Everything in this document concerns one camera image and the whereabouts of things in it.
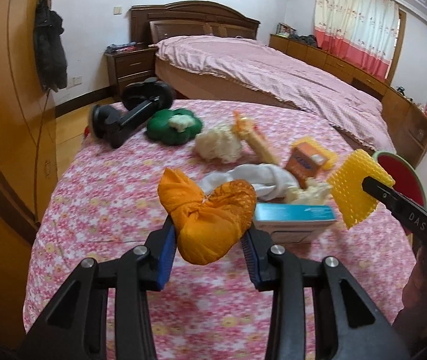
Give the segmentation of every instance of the orange fabric bundle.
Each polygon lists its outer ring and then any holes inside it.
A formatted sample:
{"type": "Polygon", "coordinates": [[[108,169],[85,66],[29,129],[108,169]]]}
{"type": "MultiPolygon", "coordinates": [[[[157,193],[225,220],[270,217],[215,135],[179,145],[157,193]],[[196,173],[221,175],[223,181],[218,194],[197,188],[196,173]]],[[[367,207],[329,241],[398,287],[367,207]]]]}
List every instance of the orange fabric bundle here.
{"type": "Polygon", "coordinates": [[[205,198],[180,169],[165,169],[157,191],[172,217],[182,257],[201,266],[222,258],[240,240],[257,203],[255,190],[245,180],[224,183],[205,198]]]}

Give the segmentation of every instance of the pink bedspread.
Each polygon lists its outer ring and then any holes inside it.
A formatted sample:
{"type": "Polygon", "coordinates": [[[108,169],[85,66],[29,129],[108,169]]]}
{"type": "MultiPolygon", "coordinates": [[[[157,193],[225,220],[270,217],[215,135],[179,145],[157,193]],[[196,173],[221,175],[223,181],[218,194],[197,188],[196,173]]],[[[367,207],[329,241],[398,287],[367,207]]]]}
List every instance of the pink bedspread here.
{"type": "MultiPolygon", "coordinates": [[[[232,122],[239,104],[177,100],[174,107],[188,107],[203,119],[205,128],[211,128],[232,122]]],[[[304,135],[339,154],[339,163],[351,152],[340,134],[318,116],[252,103],[241,107],[259,122],[283,162],[290,143],[304,135]]],[[[192,149],[193,142],[167,147],[149,142],[143,133],[117,150],[87,137],[52,195],[32,249],[23,310],[27,330],[84,257],[100,262],[118,258],[162,226],[166,213],[157,197],[157,184],[165,167],[180,167],[193,180],[200,180],[210,171],[226,171],[255,160],[247,147],[238,163],[230,165],[206,163],[192,149]]],[[[332,230],[292,250],[318,261],[337,256],[392,321],[402,308],[402,287],[415,262],[403,229],[382,205],[348,232],[337,215],[339,222],[332,230]]],[[[110,293],[109,359],[115,358],[113,299],[110,293]]],[[[148,299],[159,359],[264,358],[272,295],[255,290],[238,244],[208,266],[190,265],[177,254],[165,290],[149,293],[148,299]]],[[[306,318],[308,359],[313,359],[310,297],[306,318]]]]}
{"type": "Polygon", "coordinates": [[[377,99],[256,40],[178,36],[157,46],[157,56],[177,68],[267,92],[321,116],[369,149],[395,152],[377,99]]]}

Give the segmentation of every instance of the green cushion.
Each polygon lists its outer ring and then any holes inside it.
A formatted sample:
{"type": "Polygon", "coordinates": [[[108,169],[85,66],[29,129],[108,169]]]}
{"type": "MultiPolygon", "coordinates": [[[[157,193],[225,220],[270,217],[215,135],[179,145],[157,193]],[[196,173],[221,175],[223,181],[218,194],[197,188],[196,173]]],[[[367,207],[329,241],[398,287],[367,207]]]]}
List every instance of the green cushion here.
{"type": "Polygon", "coordinates": [[[147,136],[152,140],[159,140],[169,146],[178,146],[184,145],[195,138],[202,131],[202,127],[202,121],[188,109],[163,109],[157,111],[148,121],[147,136]],[[177,129],[169,126],[169,120],[174,115],[191,116],[194,119],[194,125],[187,127],[183,132],[178,132],[177,129]]]}

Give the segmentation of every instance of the wooden headboard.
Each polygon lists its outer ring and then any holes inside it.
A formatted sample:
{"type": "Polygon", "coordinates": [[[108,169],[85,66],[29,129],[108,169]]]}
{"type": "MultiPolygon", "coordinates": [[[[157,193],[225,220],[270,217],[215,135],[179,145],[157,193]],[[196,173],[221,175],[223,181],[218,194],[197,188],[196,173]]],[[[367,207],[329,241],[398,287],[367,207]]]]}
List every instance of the wooden headboard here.
{"type": "Polygon", "coordinates": [[[130,8],[130,41],[151,44],[172,36],[208,33],[256,39],[259,24],[258,20],[211,1],[139,5],[130,8]]]}

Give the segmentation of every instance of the yellow sponge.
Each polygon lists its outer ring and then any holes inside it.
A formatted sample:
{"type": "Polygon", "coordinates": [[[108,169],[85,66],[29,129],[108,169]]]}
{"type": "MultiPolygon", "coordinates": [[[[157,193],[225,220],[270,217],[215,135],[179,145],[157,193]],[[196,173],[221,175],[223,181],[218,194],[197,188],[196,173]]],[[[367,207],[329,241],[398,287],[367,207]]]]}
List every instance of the yellow sponge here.
{"type": "Polygon", "coordinates": [[[395,184],[392,176],[361,149],[349,155],[327,180],[348,229],[367,219],[378,204],[378,200],[362,189],[362,181],[367,176],[390,188],[395,184]]]}
{"type": "Polygon", "coordinates": [[[317,149],[327,159],[327,162],[322,166],[323,170],[332,169],[335,166],[335,163],[337,162],[337,158],[338,158],[337,154],[335,154],[330,150],[325,149],[322,145],[320,145],[320,143],[318,143],[312,137],[303,137],[303,138],[300,138],[299,140],[296,140],[292,144],[292,149],[303,142],[306,142],[310,146],[317,149]]]}

